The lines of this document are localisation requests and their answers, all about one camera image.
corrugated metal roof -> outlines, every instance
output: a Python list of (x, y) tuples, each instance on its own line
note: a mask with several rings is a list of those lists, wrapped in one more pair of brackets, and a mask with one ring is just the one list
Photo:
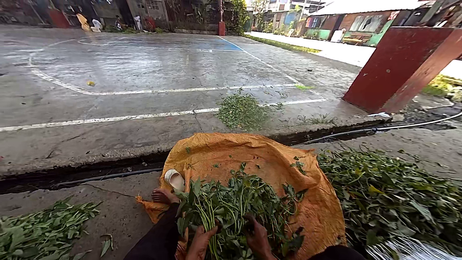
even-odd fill
[(413, 10), (429, 1), (417, 0), (336, 0), (323, 9), (308, 15), (327, 15), (359, 12)]

hand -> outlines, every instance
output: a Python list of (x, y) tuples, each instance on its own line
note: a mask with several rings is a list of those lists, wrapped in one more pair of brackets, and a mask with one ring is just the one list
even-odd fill
[(253, 234), (244, 229), (244, 233), (247, 237), (247, 245), (252, 249), (252, 252), (261, 260), (276, 260), (271, 253), (271, 246), (269, 245), (266, 228), (258, 223), (251, 214), (246, 214), (244, 218), (254, 226)]
[(204, 226), (199, 226), (196, 229), (196, 234), (194, 234), (193, 242), (186, 255), (186, 260), (204, 260), (208, 241), (215, 235), (217, 230), (218, 226), (215, 226), (211, 230), (204, 232)]

red wooden post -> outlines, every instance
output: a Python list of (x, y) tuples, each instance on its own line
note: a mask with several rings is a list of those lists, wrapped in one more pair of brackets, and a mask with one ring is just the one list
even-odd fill
[(462, 53), (462, 29), (390, 27), (343, 100), (398, 112)]

black hose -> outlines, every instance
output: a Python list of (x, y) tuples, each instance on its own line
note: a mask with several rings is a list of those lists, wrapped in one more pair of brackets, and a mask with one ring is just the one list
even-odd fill
[(92, 177), (92, 178), (87, 178), (87, 179), (82, 179), (82, 180), (65, 181), (65, 182), (57, 183), (57, 184), (55, 184), (53, 186), (69, 185), (69, 184), (74, 184), (74, 183), (87, 182), (87, 181), (91, 181), (91, 180), (105, 180), (105, 179), (111, 179), (111, 178), (115, 178), (115, 177), (125, 177), (125, 176), (140, 174), (140, 173), (157, 172), (157, 171), (162, 171), (162, 170), (163, 170), (163, 167), (154, 168), (154, 169), (139, 170), (139, 171), (134, 171), (134, 172), (115, 173), (115, 174)]
[(328, 136), (323, 136), (323, 137), (320, 137), (320, 138), (316, 138), (316, 139), (313, 139), (313, 140), (309, 140), (309, 141), (300, 143), (298, 145), (309, 144), (309, 143), (312, 143), (312, 142), (316, 142), (316, 141), (319, 141), (319, 140), (322, 140), (322, 139), (325, 139), (325, 138), (334, 137), (334, 136), (341, 136), (341, 135), (355, 134), (355, 133), (362, 133), (362, 132), (369, 132), (369, 131), (377, 132), (377, 131), (382, 131), (382, 130), (399, 129), (399, 128), (407, 128), (407, 127), (413, 127), (413, 126), (426, 125), (426, 124), (434, 124), (434, 123), (442, 122), (442, 121), (445, 121), (445, 120), (453, 119), (453, 118), (456, 118), (456, 117), (459, 117), (459, 116), (462, 116), (462, 111), (460, 113), (454, 115), (454, 116), (450, 116), (450, 117), (442, 118), (442, 119), (438, 119), (438, 120), (433, 120), (433, 121), (430, 121), (430, 122), (424, 122), (424, 123), (418, 123), (418, 124), (402, 124), (402, 125), (390, 126), (390, 127), (382, 127), (382, 128), (372, 127), (372, 128), (367, 128), (367, 129), (353, 130), (353, 131), (348, 131), (348, 132), (343, 132), (343, 133), (337, 133), (337, 134), (332, 134), (332, 135), (328, 135)]

orange tarp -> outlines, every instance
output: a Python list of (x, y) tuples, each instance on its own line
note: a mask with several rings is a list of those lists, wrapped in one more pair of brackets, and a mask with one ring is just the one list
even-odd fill
[[(301, 174), (294, 157), (304, 164)], [(306, 260), (324, 251), (328, 246), (345, 244), (345, 223), (340, 202), (326, 176), (318, 167), (316, 156), (311, 150), (294, 149), (263, 136), (252, 134), (200, 134), (180, 140), (170, 151), (160, 177), (160, 187), (172, 189), (165, 182), (169, 169), (177, 170), (186, 180), (200, 178), (227, 183), (230, 170), (238, 170), (246, 162), (245, 172), (258, 175), (270, 184), (279, 196), (284, 195), (282, 184), (291, 184), (295, 191), (308, 188), (303, 200), (297, 205), (298, 213), (291, 223), (291, 230), (302, 226), (305, 239), (295, 259)], [(153, 222), (157, 221), (159, 210), (165, 205), (141, 201)]]

